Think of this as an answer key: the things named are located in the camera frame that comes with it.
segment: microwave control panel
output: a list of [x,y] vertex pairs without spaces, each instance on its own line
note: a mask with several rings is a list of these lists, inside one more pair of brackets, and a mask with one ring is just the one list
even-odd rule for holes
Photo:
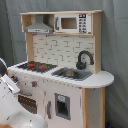
[[79,32],[91,33],[91,15],[79,14]]

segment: cabinet door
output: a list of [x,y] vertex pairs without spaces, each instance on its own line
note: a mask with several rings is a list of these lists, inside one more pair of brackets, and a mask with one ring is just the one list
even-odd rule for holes
[[82,128],[81,89],[45,81],[48,128]]

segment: microwave door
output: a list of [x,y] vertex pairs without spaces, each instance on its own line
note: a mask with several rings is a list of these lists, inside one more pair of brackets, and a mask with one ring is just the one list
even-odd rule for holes
[[79,14],[56,14],[56,32],[79,33]]

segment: shelf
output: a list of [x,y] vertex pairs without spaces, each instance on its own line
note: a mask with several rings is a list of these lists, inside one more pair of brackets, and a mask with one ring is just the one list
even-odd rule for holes
[[103,12],[102,10],[93,10],[93,11],[60,11],[60,12],[27,12],[20,13],[20,15],[36,15],[36,14],[82,14],[82,13],[99,13]]
[[64,32],[53,32],[55,35],[80,35],[80,36],[92,36],[92,34],[87,34],[87,33],[64,33]]

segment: countertop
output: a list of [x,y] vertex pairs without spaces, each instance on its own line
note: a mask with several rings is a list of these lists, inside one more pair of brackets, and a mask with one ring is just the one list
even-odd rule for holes
[[51,75],[54,71],[57,71],[58,69],[63,68],[62,66],[58,66],[58,67],[56,67],[48,72],[45,72],[43,74],[39,73],[39,72],[32,72],[32,71],[16,68],[17,66],[24,64],[24,63],[26,63],[26,62],[11,66],[8,68],[8,70],[24,72],[27,74],[40,76],[44,79],[59,81],[59,82],[63,82],[63,83],[75,86],[75,87],[82,87],[82,88],[102,88],[102,87],[111,85],[114,82],[114,76],[107,71],[100,71],[97,74],[93,74],[93,75],[89,76],[87,79],[85,79],[83,81],[76,81],[76,80],[71,80],[68,78],[56,77],[56,76]]

